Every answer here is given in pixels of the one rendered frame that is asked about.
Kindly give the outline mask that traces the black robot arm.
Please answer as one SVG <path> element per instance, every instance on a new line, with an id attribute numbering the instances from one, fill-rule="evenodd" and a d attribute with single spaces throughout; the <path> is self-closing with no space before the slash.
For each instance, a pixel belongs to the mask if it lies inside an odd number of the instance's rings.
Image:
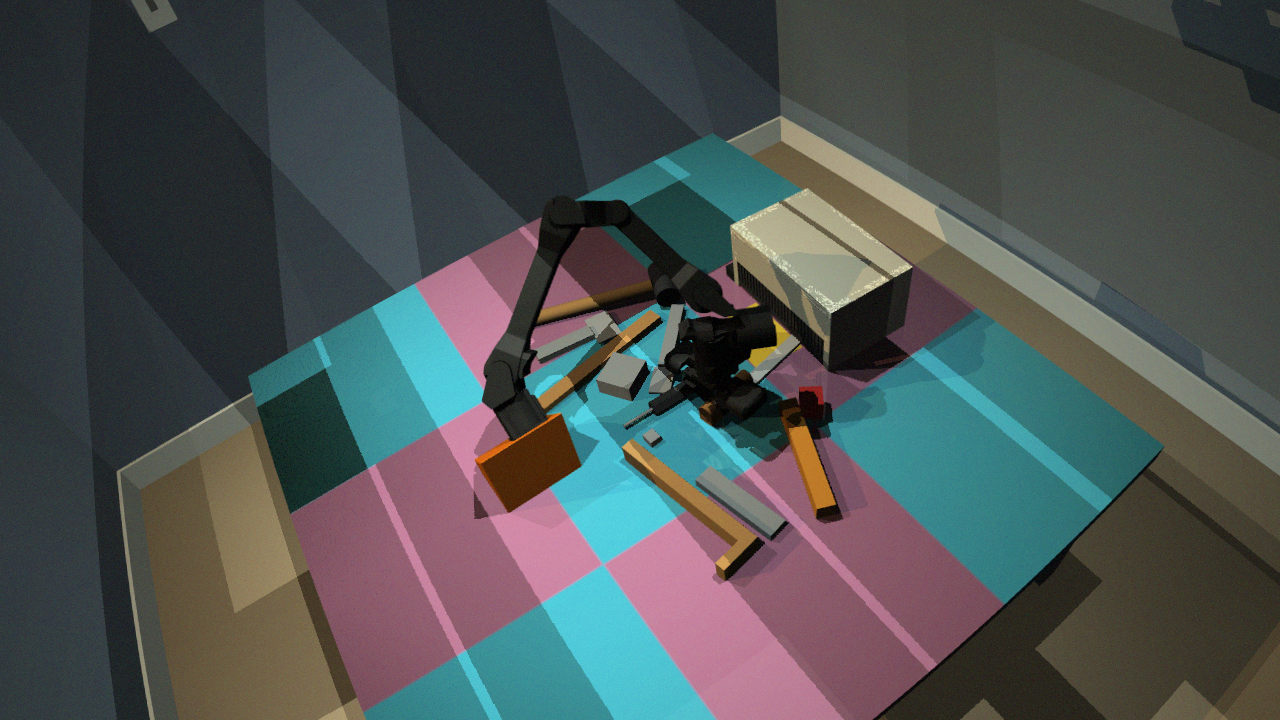
<path id="1" fill-rule="evenodd" d="M 716 278 L 680 258 L 625 201 L 575 201 L 556 196 L 541 213 L 538 251 L 509 324 L 483 370 L 486 378 L 483 404 L 497 414 L 509 441 L 548 421 L 545 410 L 538 397 L 529 393 L 524 379 L 531 373 L 532 360 L 538 355 L 538 350 L 531 348 L 532 331 L 564 252 L 582 227 L 598 225 L 616 225 L 666 272 L 692 310 L 730 316 L 686 318 L 678 323 L 680 340 L 692 340 L 692 350 L 699 360 L 717 363 L 733 348 L 735 355 L 730 361 L 736 375 L 739 365 L 750 357 L 753 348 L 777 346 L 771 305 L 733 309 L 733 304 L 723 297 L 722 286 Z"/>

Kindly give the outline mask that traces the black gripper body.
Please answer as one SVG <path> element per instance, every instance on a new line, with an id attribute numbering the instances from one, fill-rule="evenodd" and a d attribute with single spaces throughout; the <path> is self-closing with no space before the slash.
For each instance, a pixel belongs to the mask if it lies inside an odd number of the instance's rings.
<path id="1" fill-rule="evenodd" d="M 675 375 L 681 373 L 681 368 L 689 365 L 684 369 L 689 380 L 695 384 L 699 382 L 713 392 L 716 389 L 721 392 L 721 397 L 727 401 L 730 413 L 741 421 L 748 421 L 767 402 L 767 389 L 756 386 L 753 380 L 744 382 L 739 377 L 731 377 L 733 372 L 730 359 L 733 355 L 735 350 L 730 348 L 727 356 L 721 361 L 703 363 L 695 356 L 692 342 L 682 341 L 666 355 L 664 363 L 666 369 Z"/>

